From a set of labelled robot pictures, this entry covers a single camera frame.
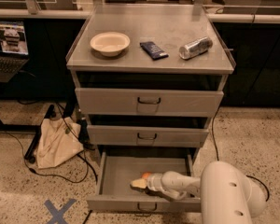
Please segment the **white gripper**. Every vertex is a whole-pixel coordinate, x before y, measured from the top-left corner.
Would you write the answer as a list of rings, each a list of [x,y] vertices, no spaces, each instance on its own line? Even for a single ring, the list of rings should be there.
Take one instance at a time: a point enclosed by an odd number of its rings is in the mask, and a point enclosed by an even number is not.
[[[152,191],[164,192],[163,184],[161,182],[162,174],[154,173],[148,176],[147,180],[138,178],[131,182],[133,188],[146,189]]]

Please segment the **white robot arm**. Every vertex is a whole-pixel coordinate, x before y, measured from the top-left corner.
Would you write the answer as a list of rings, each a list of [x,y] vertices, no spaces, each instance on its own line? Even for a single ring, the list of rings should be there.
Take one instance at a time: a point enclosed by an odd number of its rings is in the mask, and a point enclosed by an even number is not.
[[[188,194],[201,200],[203,224],[253,224],[266,208],[262,189],[240,170],[224,161],[207,164],[200,177],[175,171],[144,173],[130,185],[148,189],[173,200]]]

